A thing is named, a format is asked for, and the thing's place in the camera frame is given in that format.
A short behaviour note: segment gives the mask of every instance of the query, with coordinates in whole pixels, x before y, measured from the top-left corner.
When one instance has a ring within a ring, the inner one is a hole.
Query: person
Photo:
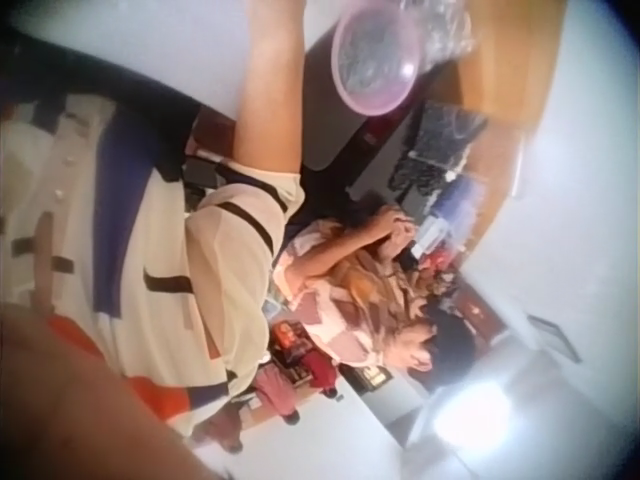
[[[287,425],[296,425],[300,421],[296,391],[273,361],[260,366],[251,385],[260,403],[273,410]]]
[[[240,405],[228,402],[213,416],[195,426],[189,444],[199,447],[214,441],[225,452],[238,455],[244,449],[240,439],[241,432]]]
[[[428,371],[425,342],[436,329],[396,260],[415,226],[381,198],[366,203],[353,226],[318,219],[302,229],[281,253],[273,281],[313,342],[336,361]]]
[[[438,334],[425,343],[431,356],[429,372],[409,370],[409,375],[428,390],[460,382],[471,370],[476,358],[474,334],[462,317],[441,308],[435,299],[425,306],[425,314]]]
[[[311,373],[309,386],[319,389],[320,393],[329,399],[338,396],[338,390],[336,390],[338,372],[329,357],[314,348],[302,356],[300,364]]]
[[[69,95],[63,113],[30,122],[2,99],[3,181],[22,186],[3,192],[3,298],[34,311],[2,311],[2,445],[28,474],[217,478],[159,420],[188,436],[266,349],[273,252],[303,199],[304,7],[248,2],[236,180],[186,225],[182,187],[154,170],[157,144],[135,115]]]

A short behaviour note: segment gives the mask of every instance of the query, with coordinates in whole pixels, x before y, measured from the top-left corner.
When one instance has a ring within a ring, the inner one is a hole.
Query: pink shirt
[[[260,402],[273,408],[281,417],[291,415],[296,410],[296,391],[273,363],[258,370],[253,386]]]

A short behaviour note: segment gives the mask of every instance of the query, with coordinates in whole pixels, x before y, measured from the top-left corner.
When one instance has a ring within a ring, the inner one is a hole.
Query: man
[[[38,460],[25,463],[29,474],[212,478],[150,412],[188,436],[246,388],[266,349],[269,267],[303,197],[303,11],[303,0],[249,1],[249,65],[228,165],[237,180],[186,228],[181,185],[131,149],[125,161],[126,142],[111,142],[136,126],[109,101],[69,96],[52,131],[20,116],[3,123],[13,164],[3,180],[26,172],[3,210],[5,298],[32,306],[58,334],[3,310],[3,361],[13,369],[2,389],[11,419],[3,448]]]

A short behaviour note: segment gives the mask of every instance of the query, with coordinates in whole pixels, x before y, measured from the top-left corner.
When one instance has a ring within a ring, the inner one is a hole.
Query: plastic bowl
[[[418,30],[406,11],[384,0],[361,3],[338,22],[331,48],[333,81],[352,110],[382,115],[407,97],[420,58]]]

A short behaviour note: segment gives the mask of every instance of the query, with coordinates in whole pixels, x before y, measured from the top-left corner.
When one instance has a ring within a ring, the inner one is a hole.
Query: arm
[[[251,47],[236,126],[242,166],[299,173],[305,0],[250,0]]]
[[[353,230],[313,247],[285,269],[289,290],[298,292],[308,279],[324,275],[340,260],[369,243],[365,230]]]
[[[106,365],[41,318],[3,306],[0,322],[0,448],[25,478],[220,479]]]
[[[407,217],[400,209],[383,207],[364,227],[348,231],[300,255],[284,271],[289,291],[295,294],[306,280],[324,275],[343,258],[389,235],[397,223],[406,222]]]

